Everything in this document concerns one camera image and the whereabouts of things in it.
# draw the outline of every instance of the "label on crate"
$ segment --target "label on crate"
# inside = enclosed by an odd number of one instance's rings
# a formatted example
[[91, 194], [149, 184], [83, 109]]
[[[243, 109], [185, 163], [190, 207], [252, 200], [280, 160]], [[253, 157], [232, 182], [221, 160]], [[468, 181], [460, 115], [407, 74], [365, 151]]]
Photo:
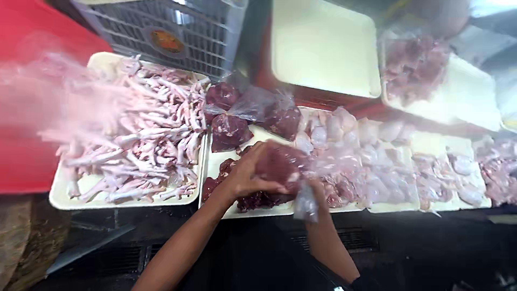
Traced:
[[177, 37], [164, 30], [153, 30], [151, 32], [153, 43], [173, 53], [183, 51], [185, 46]]

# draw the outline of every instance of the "empty styrofoam tray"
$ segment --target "empty styrofoam tray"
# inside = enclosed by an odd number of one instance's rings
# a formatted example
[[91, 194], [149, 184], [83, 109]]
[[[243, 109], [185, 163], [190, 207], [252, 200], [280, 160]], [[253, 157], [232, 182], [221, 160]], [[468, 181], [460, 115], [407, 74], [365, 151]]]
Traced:
[[274, 0], [271, 69], [286, 83], [377, 98], [375, 23], [325, 0]]

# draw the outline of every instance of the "raw poultry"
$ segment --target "raw poultry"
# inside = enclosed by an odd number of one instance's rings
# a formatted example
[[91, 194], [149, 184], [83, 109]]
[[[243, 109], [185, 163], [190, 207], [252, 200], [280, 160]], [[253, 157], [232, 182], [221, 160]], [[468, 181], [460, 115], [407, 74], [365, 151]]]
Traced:
[[386, 40], [386, 82], [388, 99], [400, 98], [409, 105], [428, 100], [445, 76], [449, 45], [422, 35], [412, 39]]
[[469, 179], [477, 165], [467, 157], [414, 153], [413, 162], [404, 160], [414, 130], [400, 120], [358, 122], [338, 108], [305, 115], [295, 144], [313, 158], [313, 171], [324, 182], [332, 208], [419, 200], [420, 209], [429, 211], [431, 202], [450, 201], [454, 192], [471, 205], [481, 205], [483, 191]]
[[[109, 91], [108, 108], [100, 126], [95, 123], [61, 125], [44, 130], [44, 140], [61, 143], [70, 198], [91, 201], [107, 192], [106, 201], [123, 202], [190, 195], [197, 187], [192, 170], [198, 163], [209, 79], [158, 65], [142, 64], [139, 57], [124, 58], [115, 80], [96, 76], [88, 83], [69, 83], [65, 93], [84, 98], [84, 92]], [[80, 193], [85, 175], [103, 178]], [[169, 192], [166, 187], [175, 186]]]
[[477, 149], [476, 160], [486, 184], [486, 195], [496, 206], [517, 203], [517, 142], [501, 139], [485, 142]]

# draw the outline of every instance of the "red surface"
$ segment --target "red surface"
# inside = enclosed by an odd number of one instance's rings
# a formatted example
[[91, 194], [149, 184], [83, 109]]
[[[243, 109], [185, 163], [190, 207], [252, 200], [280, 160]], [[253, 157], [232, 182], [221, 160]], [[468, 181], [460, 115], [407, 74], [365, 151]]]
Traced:
[[[262, 46], [260, 51], [259, 67], [254, 78], [254, 85], [274, 91], [281, 84], [271, 71], [270, 55], [271, 21], [264, 29]], [[380, 98], [371, 99], [353, 95], [330, 92], [320, 89], [308, 88], [304, 86], [294, 86], [294, 96], [296, 105], [334, 110], [338, 106], [343, 106], [357, 119], [363, 117], [374, 117], [384, 114], [388, 109], [382, 104]]]
[[[41, 52], [59, 51], [86, 65], [93, 53], [112, 51], [95, 34], [37, 0], [0, 0], [0, 39], [0, 62], [24, 63]], [[57, 167], [55, 149], [15, 125], [0, 126], [0, 194], [48, 191]]]

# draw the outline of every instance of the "hand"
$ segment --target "hand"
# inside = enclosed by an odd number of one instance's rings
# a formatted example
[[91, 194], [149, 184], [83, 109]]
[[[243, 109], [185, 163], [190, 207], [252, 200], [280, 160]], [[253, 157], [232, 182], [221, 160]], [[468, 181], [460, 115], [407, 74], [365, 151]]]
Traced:
[[311, 179], [309, 184], [314, 190], [314, 199], [316, 199], [320, 209], [324, 210], [324, 212], [328, 212], [328, 203], [327, 199], [325, 199], [325, 187], [323, 183], [319, 179]]
[[278, 182], [271, 182], [255, 177], [255, 165], [260, 155], [266, 149], [266, 144], [257, 142], [232, 169], [228, 177], [214, 191], [228, 195], [232, 200], [247, 196], [257, 191], [268, 191], [287, 194], [287, 189]]

